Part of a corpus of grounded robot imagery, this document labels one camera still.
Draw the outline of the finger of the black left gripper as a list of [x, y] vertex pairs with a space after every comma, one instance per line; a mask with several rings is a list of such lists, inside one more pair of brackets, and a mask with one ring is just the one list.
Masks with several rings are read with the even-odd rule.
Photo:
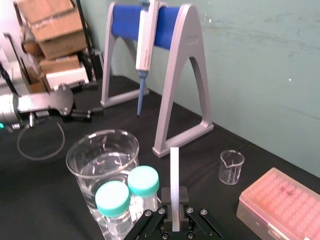
[[102, 107], [93, 107], [88, 110], [75, 109], [74, 112], [77, 114], [103, 114], [103, 108]]
[[70, 114], [63, 117], [65, 123], [69, 122], [90, 122], [92, 115], [90, 111], [72, 111]]

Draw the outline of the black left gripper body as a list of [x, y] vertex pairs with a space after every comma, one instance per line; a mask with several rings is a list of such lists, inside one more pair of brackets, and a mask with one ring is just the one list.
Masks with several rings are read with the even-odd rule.
[[21, 117], [34, 114], [35, 117], [62, 116], [72, 113], [74, 95], [68, 85], [60, 85], [51, 92], [33, 93], [17, 98], [17, 112]]

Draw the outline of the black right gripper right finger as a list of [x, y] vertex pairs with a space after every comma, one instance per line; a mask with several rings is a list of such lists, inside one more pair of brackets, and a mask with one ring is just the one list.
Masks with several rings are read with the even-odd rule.
[[188, 190], [185, 186], [179, 187], [179, 217], [180, 233], [186, 240], [223, 240], [220, 233], [212, 223], [194, 207], [189, 205]]

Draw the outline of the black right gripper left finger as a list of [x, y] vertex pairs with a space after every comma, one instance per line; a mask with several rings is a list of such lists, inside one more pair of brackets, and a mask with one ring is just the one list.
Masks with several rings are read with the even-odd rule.
[[171, 212], [171, 194], [170, 187], [163, 187], [161, 189], [160, 207], [156, 211], [147, 209], [143, 212], [140, 219], [132, 227], [129, 233], [124, 238], [125, 240], [148, 240], [153, 235], [166, 235], [165, 239], [169, 238], [169, 233], [165, 232], [165, 220], [169, 220]]

